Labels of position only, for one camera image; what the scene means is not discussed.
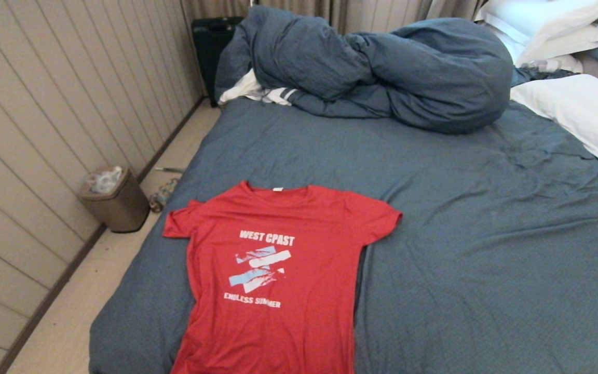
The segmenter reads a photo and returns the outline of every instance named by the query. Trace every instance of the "tiled floor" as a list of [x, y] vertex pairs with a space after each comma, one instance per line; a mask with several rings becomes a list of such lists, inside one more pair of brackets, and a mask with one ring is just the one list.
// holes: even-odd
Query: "tiled floor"
[[[209, 107], [209, 100], [203, 100], [156, 166], [187, 166], [220, 113]], [[178, 175], [152, 170], [142, 189], [152, 194], [173, 177]], [[9, 374], [87, 374], [89, 327], [157, 219], [156, 213], [149, 213], [138, 232], [114, 234], [107, 230], [100, 237], [36, 327]]]

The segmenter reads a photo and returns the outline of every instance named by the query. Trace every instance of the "wall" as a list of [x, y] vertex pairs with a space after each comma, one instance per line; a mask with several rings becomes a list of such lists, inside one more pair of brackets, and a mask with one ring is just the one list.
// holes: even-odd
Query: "wall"
[[0, 360], [98, 227], [88, 173], [139, 173], [201, 96], [175, 0], [0, 0]]

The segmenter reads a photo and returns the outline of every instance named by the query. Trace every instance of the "pillow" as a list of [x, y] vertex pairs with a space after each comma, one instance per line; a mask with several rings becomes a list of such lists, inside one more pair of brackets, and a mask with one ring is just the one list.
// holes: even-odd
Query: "pillow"
[[541, 45], [596, 19], [598, 0], [491, 0], [475, 18], [523, 45]]
[[598, 79], [588, 74], [513, 87], [511, 99], [571, 132], [598, 158]]
[[598, 24], [595, 23], [586, 24], [583, 28], [548, 40], [541, 45], [533, 44], [530, 46], [518, 43], [509, 35], [506, 35], [506, 33], [503, 33], [503, 31], [496, 29], [490, 24], [484, 23], [483, 25], [498, 36], [505, 47], [507, 47], [515, 66], [521, 66], [524, 62], [532, 60], [546, 60], [598, 47]]

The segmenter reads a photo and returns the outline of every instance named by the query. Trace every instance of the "luggage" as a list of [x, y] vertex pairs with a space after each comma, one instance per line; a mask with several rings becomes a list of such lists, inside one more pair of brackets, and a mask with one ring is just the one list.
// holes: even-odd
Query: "luggage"
[[212, 108], [218, 105], [218, 97], [214, 97], [214, 82], [221, 52], [235, 35], [235, 26], [243, 19], [244, 17], [205, 18], [196, 19], [191, 24], [197, 62]]

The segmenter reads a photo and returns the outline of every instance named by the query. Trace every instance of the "bedding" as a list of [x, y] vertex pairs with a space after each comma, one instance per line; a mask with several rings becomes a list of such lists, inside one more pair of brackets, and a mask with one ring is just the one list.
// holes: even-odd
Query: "bedding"
[[511, 102], [468, 135], [233, 100], [93, 322], [92, 374], [166, 374], [195, 303], [169, 211], [241, 180], [316, 184], [404, 214], [359, 265], [355, 366], [598, 373], [598, 159]]
[[282, 98], [312, 114], [466, 133], [501, 116], [512, 61], [496, 36], [465, 19], [341, 36], [324, 19], [254, 6], [221, 54], [216, 97], [251, 68], [263, 88], [297, 89]]
[[511, 99], [574, 134], [598, 157], [598, 79], [579, 74], [513, 87]]
[[489, 29], [495, 36], [500, 38], [501, 42], [509, 50], [513, 64], [521, 66], [525, 62], [532, 60], [546, 60], [554, 57], [562, 57], [562, 59], [572, 59], [571, 53], [581, 52], [582, 50], [589, 50], [598, 48], [598, 25], [588, 24], [584, 28], [578, 29], [567, 35], [559, 36], [557, 38], [546, 41], [538, 46], [526, 46], [513, 40], [510, 36], [503, 33], [490, 24], [484, 23], [483, 26]]
[[490, 0], [475, 20], [523, 45], [538, 47], [598, 19], [598, 0]]
[[251, 100], [275, 102], [275, 104], [279, 105], [292, 105], [285, 97], [288, 97], [293, 92], [295, 92], [295, 89], [263, 88], [255, 77], [255, 71], [251, 69], [235, 83], [234, 87], [223, 92], [218, 99], [218, 104], [224, 105], [226, 102], [235, 100], [238, 97], [247, 97]]

